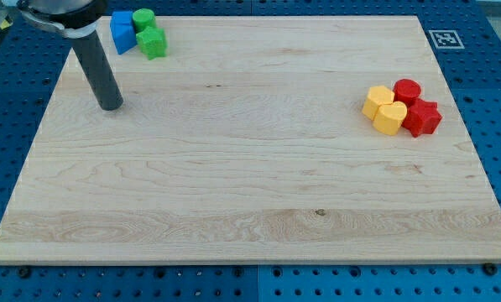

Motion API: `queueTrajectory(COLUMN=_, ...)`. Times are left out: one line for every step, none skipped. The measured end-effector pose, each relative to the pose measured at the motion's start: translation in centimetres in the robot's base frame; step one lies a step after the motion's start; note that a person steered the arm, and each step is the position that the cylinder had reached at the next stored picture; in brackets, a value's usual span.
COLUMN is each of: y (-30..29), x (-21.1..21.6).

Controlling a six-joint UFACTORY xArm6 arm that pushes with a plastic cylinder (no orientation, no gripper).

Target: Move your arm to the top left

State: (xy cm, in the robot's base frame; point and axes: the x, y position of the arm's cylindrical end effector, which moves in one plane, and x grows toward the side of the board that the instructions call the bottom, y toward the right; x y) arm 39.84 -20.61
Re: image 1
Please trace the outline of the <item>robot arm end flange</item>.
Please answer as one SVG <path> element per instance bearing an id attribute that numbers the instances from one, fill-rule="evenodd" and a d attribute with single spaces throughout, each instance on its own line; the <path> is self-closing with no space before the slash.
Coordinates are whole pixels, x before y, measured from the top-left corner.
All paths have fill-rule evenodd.
<path id="1" fill-rule="evenodd" d="M 32 27 L 67 39 L 92 34 L 108 7 L 108 0 L 1 0 L 0 3 Z"/>

